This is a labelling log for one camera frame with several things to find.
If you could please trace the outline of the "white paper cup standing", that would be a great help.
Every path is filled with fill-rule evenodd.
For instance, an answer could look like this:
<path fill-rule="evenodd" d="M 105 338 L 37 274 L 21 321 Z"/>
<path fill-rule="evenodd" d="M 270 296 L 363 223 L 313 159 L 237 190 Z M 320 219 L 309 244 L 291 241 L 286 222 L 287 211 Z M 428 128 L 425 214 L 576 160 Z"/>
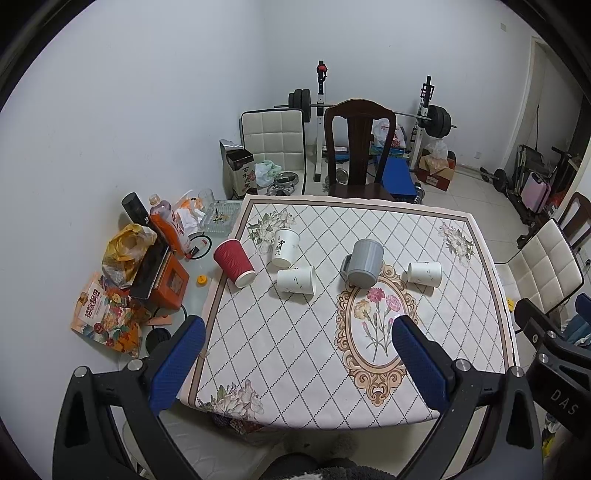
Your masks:
<path fill-rule="evenodd" d="M 271 262 L 278 269 L 289 269 L 297 259 L 297 246 L 301 237 L 291 229 L 283 228 L 274 233 Z"/>

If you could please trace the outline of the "black cylinder bottle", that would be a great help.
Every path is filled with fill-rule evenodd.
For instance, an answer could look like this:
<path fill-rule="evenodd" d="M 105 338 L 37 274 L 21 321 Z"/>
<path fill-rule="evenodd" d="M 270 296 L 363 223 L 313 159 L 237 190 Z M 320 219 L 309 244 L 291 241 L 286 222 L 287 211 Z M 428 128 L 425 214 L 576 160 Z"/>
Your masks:
<path fill-rule="evenodd" d="M 129 219 L 138 225 L 149 226 L 150 216 L 135 192 L 130 192 L 121 200 L 121 206 Z"/>

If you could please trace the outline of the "barbell with black plates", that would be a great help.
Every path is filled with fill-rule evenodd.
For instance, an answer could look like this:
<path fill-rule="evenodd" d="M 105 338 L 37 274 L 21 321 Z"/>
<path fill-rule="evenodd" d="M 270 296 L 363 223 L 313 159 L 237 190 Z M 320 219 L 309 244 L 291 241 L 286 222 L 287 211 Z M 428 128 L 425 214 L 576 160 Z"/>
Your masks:
<path fill-rule="evenodd" d="M 311 109 L 317 108 L 325 111 L 329 117 L 341 116 L 342 118 L 354 118 L 361 116 L 373 120 L 390 119 L 396 121 L 399 115 L 414 118 L 419 121 L 419 126 L 424 128 L 431 137 L 444 138 L 456 128 L 451 114 L 443 107 L 429 105 L 426 114 L 410 114 L 398 112 L 376 102 L 363 99 L 349 99 L 339 104 L 327 104 L 318 101 L 311 102 L 311 91 L 308 89 L 295 89 L 287 97 L 287 104 L 276 105 L 276 108 L 301 110 L 304 114 L 304 122 L 311 121 Z"/>

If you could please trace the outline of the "white paper cup lying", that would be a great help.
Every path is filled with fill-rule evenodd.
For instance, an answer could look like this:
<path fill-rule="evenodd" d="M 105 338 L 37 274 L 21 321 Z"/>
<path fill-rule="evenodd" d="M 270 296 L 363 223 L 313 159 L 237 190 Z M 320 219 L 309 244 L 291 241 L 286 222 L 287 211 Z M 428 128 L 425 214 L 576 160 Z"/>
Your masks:
<path fill-rule="evenodd" d="M 315 295 L 317 280 L 313 266 L 280 270 L 276 275 L 276 289 L 280 292 Z"/>
<path fill-rule="evenodd" d="M 407 268 L 407 280 L 411 283 L 438 288 L 443 279 L 440 262 L 414 262 Z"/>

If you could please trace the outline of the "red ribbed paper cup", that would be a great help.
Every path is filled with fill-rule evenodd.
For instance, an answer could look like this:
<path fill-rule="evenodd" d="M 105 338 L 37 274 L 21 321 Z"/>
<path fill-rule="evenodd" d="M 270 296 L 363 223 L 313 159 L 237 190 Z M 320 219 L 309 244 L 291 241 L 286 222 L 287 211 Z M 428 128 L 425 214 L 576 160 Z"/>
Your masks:
<path fill-rule="evenodd" d="M 213 252 L 214 261 L 238 289 L 245 288 L 256 278 L 256 271 L 245 249 L 236 239 L 224 240 Z"/>

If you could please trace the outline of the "floral diamond pattern tablecloth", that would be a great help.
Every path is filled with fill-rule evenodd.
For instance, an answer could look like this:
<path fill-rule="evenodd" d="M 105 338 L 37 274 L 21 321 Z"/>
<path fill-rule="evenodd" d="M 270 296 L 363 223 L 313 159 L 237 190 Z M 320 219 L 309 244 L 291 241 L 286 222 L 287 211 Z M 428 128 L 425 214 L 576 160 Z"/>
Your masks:
<path fill-rule="evenodd" d="M 300 235 L 289 269 L 313 266 L 315 295 L 280 292 L 274 233 Z M 518 353 L 493 258 L 474 218 L 423 205 L 332 197 L 249 196 L 231 237 L 256 279 L 238 289 L 214 269 L 207 329 L 180 392 L 185 405 L 291 428 L 367 428 L 429 420 L 393 346 L 394 320 L 410 317 L 449 356 L 504 372 Z M 342 279 L 356 241 L 384 247 L 373 288 Z M 411 283 L 414 262 L 440 262 L 438 288 Z"/>

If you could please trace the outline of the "yellow plastic bag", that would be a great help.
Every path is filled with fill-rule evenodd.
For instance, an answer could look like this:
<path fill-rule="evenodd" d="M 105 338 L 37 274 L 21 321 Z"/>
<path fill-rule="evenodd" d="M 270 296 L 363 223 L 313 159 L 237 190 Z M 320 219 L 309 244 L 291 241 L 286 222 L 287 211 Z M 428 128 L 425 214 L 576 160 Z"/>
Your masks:
<path fill-rule="evenodd" d="M 103 274 L 120 289 L 129 288 L 148 248 L 157 234 L 146 226 L 127 224 L 106 245 L 102 257 Z"/>

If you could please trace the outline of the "white paper cup lying centre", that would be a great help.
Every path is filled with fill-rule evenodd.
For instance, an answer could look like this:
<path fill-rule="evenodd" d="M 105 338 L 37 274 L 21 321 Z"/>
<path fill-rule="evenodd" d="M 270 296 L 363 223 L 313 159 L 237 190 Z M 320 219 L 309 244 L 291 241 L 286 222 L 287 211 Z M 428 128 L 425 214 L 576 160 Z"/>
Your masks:
<path fill-rule="evenodd" d="M 276 275 L 276 289 L 280 292 L 315 295 L 317 280 L 313 266 L 280 270 Z"/>

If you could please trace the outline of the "red white plastic bag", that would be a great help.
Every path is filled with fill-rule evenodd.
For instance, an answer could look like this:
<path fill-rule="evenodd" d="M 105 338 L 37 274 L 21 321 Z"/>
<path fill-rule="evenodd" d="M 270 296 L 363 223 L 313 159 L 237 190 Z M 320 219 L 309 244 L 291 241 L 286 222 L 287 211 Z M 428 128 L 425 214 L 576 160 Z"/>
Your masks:
<path fill-rule="evenodd" d="M 373 144 L 383 148 L 390 132 L 390 121 L 387 118 L 375 120 L 373 123 Z M 407 147 L 407 136 L 404 128 L 397 124 L 393 130 L 392 148 L 405 150 Z"/>

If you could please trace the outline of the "blue weight bench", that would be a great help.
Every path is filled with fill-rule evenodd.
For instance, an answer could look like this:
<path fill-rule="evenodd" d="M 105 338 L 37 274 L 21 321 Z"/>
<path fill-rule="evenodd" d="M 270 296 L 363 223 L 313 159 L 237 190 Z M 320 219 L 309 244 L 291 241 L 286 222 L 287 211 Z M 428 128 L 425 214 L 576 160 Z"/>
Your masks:
<path fill-rule="evenodd" d="M 417 187 L 404 158 L 388 157 L 374 198 L 414 203 Z"/>

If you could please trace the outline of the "blue crumpled blanket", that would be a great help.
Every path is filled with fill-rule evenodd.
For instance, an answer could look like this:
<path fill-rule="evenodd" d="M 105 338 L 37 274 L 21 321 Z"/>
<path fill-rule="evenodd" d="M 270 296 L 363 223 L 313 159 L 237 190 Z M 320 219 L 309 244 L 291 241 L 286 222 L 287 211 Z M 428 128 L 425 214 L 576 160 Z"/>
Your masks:
<path fill-rule="evenodd" d="M 562 334 L 574 346 L 590 349 L 591 346 L 591 299 L 582 293 L 575 301 L 576 315 L 569 321 Z"/>

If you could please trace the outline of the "orange drink bottle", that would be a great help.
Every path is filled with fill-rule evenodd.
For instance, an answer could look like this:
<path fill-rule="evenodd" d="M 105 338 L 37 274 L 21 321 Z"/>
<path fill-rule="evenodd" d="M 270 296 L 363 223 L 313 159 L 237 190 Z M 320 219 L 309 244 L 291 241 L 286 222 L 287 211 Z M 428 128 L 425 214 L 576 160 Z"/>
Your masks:
<path fill-rule="evenodd" d="M 171 204 L 157 194 L 149 197 L 150 220 L 164 236 L 171 250 L 186 257 L 190 252 L 190 240 L 185 233 L 182 221 Z"/>

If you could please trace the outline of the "white padded chair right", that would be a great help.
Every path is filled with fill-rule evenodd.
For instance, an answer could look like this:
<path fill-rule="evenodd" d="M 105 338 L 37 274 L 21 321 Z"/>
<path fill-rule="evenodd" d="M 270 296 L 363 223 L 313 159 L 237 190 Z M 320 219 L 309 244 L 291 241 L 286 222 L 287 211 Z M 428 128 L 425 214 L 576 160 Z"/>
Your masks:
<path fill-rule="evenodd" d="M 529 299 L 548 314 L 566 303 L 584 284 L 582 269 L 554 219 L 496 270 L 506 296 Z"/>

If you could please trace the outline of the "black round lid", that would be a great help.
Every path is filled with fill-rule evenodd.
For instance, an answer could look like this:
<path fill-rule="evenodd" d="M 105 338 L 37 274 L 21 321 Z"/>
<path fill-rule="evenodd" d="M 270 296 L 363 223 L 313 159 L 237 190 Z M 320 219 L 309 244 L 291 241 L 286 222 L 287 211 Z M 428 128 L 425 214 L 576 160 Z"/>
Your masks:
<path fill-rule="evenodd" d="M 157 327 L 151 329 L 145 339 L 147 353 L 151 354 L 158 345 L 168 341 L 170 338 L 171 334 L 165 328 Z"/>

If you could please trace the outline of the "white barbell rack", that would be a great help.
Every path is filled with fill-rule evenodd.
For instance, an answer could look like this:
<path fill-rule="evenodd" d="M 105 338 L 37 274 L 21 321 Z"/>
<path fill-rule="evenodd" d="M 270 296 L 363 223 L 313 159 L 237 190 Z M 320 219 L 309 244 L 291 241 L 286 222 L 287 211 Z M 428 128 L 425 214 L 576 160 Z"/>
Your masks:
<path fill-rule="evenodd" d="M 311 108 L 315 108 L 315 126 L 317 126 L 317 138 L 315 139 L 314 149 L 314 173 L 312 174 L 312 180 L 314 182 L 320 182 L 322 180 L 322 147 L 324 147 L 325 133 L 324 133 L 324 115 L 325 110 L 331 107 L 331 104 L 325 103 L 325 80 L 328 76 L 328 66 L 325 65 L 324 60 L 318 61 L 317 69 L 317 80 L 318 80 L 318 94 L 317 102 L 311 104 Z M 419 100 L 419 107 L 417 114 L 409 114 L 403 112 L 397 112 L 397 115 L 402 115 L 410 118 L 414 118 L 415 125 L 412 129 L 411 140 L 410 140 L 410 159 L 415 162 L 419 155 L 418 142 L 422 140 L 425 133 L 424 124 L 427 124 L 430 119 L 428 118 L 428 107 L 432 103 L 433 93 L 435 86 L 432 84 L 432 78 L 427 76 L 426 82 L 423 84 L 421 89 L 421 95 Z"/>

